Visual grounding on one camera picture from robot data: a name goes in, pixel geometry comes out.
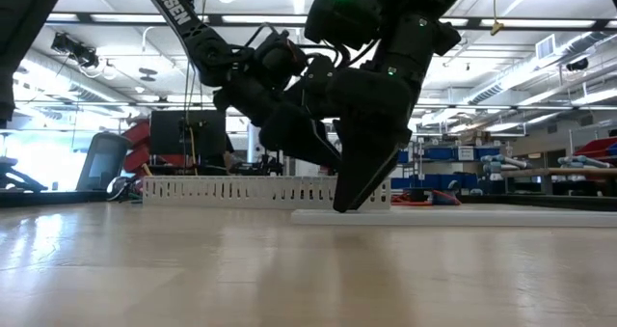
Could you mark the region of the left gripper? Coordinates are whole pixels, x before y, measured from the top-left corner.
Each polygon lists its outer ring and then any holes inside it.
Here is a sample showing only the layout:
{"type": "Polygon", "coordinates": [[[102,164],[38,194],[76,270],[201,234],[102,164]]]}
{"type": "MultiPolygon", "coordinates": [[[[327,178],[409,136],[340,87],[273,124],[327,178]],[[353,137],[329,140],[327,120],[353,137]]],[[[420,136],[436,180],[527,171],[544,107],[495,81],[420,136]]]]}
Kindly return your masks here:
{"type": "Polygon", "coordinates": [[[325,124],[313,120],[300,107],[283,103],[266,120],[259,133],[268,150],[338,171],[340,152],[329,141],[325,124]]]}

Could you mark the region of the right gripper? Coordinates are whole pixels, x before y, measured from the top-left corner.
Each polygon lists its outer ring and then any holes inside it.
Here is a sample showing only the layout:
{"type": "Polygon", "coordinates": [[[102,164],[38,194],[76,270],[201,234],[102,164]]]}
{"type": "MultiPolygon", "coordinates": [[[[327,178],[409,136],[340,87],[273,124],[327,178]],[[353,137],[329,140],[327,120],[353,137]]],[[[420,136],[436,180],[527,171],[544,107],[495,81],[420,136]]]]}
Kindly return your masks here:
{"type": "Polygon", "coordinates": [[[396,166],[398,147],[409,143],[415,89],[399,76],[345,68],[330,82],[330,99],[340,110],[335,129],[342,144],[333,207],[346,212],[381,186],[396,166]]]}

